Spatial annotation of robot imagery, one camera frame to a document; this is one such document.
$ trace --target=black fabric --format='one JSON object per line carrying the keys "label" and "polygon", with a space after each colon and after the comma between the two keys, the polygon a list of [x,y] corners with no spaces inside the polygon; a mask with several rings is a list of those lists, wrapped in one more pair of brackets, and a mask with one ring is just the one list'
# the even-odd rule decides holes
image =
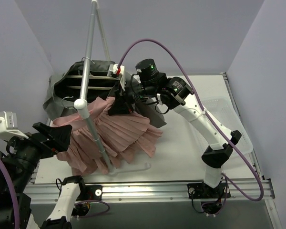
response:
{"label": "black fabric", "polygon": [[[96,76],[106,76],[110,64],[115,64],[113,61],[93,61],[90,64],[90,74]],[[83,71],[83,62],[76,62],[71,66],[69,71],[65,74],[67,75],[82,75]],[[116,80],[89,80],[89,86],[95,87],[113,87],[117,83]],[[55,85],[54,91],[55,94],[60,97],[72,97],[71,99],[67,99],[68,101],[74,102],[80,96],[80,89],[73,89],[67,86],[81,86],[82,79],[73,79],[73,78],[65,78],[61,82]],[[106,99],[110,90],[88,90],[87,93],[87,102],[93,102],[97,97],[102,99]]]}

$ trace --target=white clamp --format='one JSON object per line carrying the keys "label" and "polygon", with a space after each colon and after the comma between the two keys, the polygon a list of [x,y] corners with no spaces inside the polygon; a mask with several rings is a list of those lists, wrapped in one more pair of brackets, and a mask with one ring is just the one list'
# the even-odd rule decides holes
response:
{"label": "white clamp", "polygon": [[198,114],[196,115],[196,118],[194,118],[192,121],[200,118],[200,116],[203,116],[205,115],[205,113],[207,112],[208,110],[204,107],[204,109],[201,111],[201,112],[198,112]]}
{"label": "white clamp", "polygon": [[118,80],[120,80],[120,85],[125,91],[125,86],[126,86],[126,76],[125,76],[125,67],[123,65],[120,66],[120,69],[118,68],[118,64],[110,64],[107,76],[112,77],[112,75],[118,75]]}
{"label": "white clamp", "polygon": [[29,138],[18,130],[16,114],[10,111],[0,112],[0,139],[9,141],[12,137]]}
{"label": "white clamp", "polygon": [[88,111],[88,102],[85,99],[77,99],[74,102],[74,108],[78,111],[82,119],[87,119],[90,116]]}
{"label": "white clamp", "polygon": [[158,100],[159,105],[163,105],[161,101],[161,95],[159,93],[157,94],[157,100]]}

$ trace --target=white table surface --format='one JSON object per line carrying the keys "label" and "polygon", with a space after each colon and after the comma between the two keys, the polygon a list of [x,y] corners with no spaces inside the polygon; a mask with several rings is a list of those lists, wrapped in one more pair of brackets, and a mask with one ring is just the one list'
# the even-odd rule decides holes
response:
{"label": "white table surface", "polygon": [[[190,76],[201,99],[208,97],[230,97],[221,75]],[[151,182],[151,181],[180,181],[201,180],[204,178],[205,164],[198,153],[196,141],[193,139],[193,127],[180,115],[170,111],[165,115],[167,125],[163,126],[163,136],[156,144],[156,153],[149,158],[145,152],[139,152],[132,164],[122,163],[122,168],[116,171],[141,169],[145,163],[150,168],[145,171],[123,172],[115,176],[106,176],[98,171],[85,176],[85,182]],[[229,159],[224,164],[224,172],[230,178],[252,178],[249,168],[240,157]],[[67,162],[59,161],[56,157],[40,161],[36,184],[55,183],[56,178],[64,179],[72,176]]]}

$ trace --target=pink skirt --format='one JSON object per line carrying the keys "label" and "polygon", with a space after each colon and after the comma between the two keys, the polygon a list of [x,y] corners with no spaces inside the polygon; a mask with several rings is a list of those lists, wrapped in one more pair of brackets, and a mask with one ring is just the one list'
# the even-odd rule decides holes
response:
{"label": "pink skirt", "polygon": [[[153,157],[155,143],[161,137],[162,131],[150,125],[148,118],[136,112],[109,116],[107,113],[114,100],[114,97],[108,97],[107,100],[98,97],[88,105],[90,118],[95,123],[113,166],[119,168],[122,159],[131,163],[137,150],[143,150],[149,157]],[[106,163],[79,114],[57,118],[52,124],[62,125],[72,125],[71,142],[68,150],[60,152],[57,158],[68,162],[73,175],[91,174],[96,169],[107,174],[109,171]]]}

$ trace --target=purple cable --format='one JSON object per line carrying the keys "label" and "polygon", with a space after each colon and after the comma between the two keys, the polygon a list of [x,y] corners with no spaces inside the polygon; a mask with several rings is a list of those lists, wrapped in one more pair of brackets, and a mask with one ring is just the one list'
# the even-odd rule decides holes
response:
{"label": "purple cable", "polygon": [[[223,208],[225,206],[225,203],[227,201],[227,198],[228,198],[228,181],[227,181],[227,178],[225,177],[225,198],[224,198],[224,201],[223,201],[223,204],[222,204],[221,208],[218,210],[218,212],[214,213],[214,215],[218,215],[223,210]],[[213,204],[213,203],[214,202],[206,202],[206,203],[203,203],[201,205],[201,207],[203,207],[206,204]]]}
{"label": "purple cable", "polygon": [[6,180],[6,184],[9,187],[10,190],[10,197],[11,201],[13,203],[13,209],[14,209],[14,224],[15,224],[15,229],[20,228],[20,216],[19,216],[19,205],[18,205],[18,200],[16,196],[16,191],[15,187],[13,185],[13,182],[11,180],[11,177],[9,175],[9,172],[7,171],[6,167],[4,166],[4,163],[0,159],[0,170]]}
{"label": "purple cable", "polygon": [[[204,106],[198,96],[198,93],[193,85],[193,83],[191,82],[190,78],[188,77],[188,75],[186,74],[185,70],[183,69],[183,67],[181,66],[181,64],[179,63],[179,61],[176,59],[176,57],[172,54],[171,51],[169,51],[163,44],[161,44],[160,42],[154,40],[154,39],[140,39],[137,40],[136,42],[132,43],[128,49],[125,51],[125,53],[123,54],[119,64],[118,64],[118,68],[120,68],[121,64],[123,63],[127,53],[130,51],[130,49],[135,46],[138,43],[141,42],[153,42],[158,44],[159,46],[161,46],[164,50],[166,50],[168,52],[168,54],[170,54],[170,56],[172,57],[172,59],[176,62],[177,66],[179,67],[179,69],[181,70],[182,74],[186,77],[187,81],[189,82],[194,94],[196,95],[197,98],[197,102],[200,106],[200,108],[202,110],[204,110]],[[238,155],[243,159],[243,161],[246,163],[246,165],[249,167],[250,171],[253,173],[258,186],[260,188],[260,196],[256,199],[248,196],[239,186],[237,186],[229,177],[226,176],[226,174],[222,173],[222,175],[238,190],[240,191],[247,199],[251,200],[251,201],[260,201],[263,199],[264,196],[264,188],[263,188],[263,184],[262,181],[260,180],[260,178],[258,177],[258,174],[255,172],[254,168],[252,167],[252,165],[250,164],[250,162],[245,158],[245,156],[242,154],[242,152],[240,152],[240,150],[230,141],[229,138],[227,138],[227,136],[220,130],[220,128],[216,125],[216,123],[214,122],[214,120],[210,117],[210,115],[208,114],[208,112],[205,112],[205,115],[208,117],[208,119],[210,120],[210,122],[213,124],[213,126],[215,127],[215,129],[223,136],[223,138],[228,142],[228,144],[238,153]]]}
{"label": "purple cable", "polygon": [[79,218],[89,218],[89,217],[99,216],[99,215],[107,213],[110,210],[110,205],[107,204],[106,202],[100,201],[100,200],[93,200],[93,199],[84,200],[84,201],[78,202],[78,203],[76,203],[74,205],[76,206],[76,205],[85,204],[85,203],[100,203],[100,204],[104,204],[104,205],[107,206],[107,209],[105,211],[93,213],[93,214],[90,214],[88,216],[80,216]]}

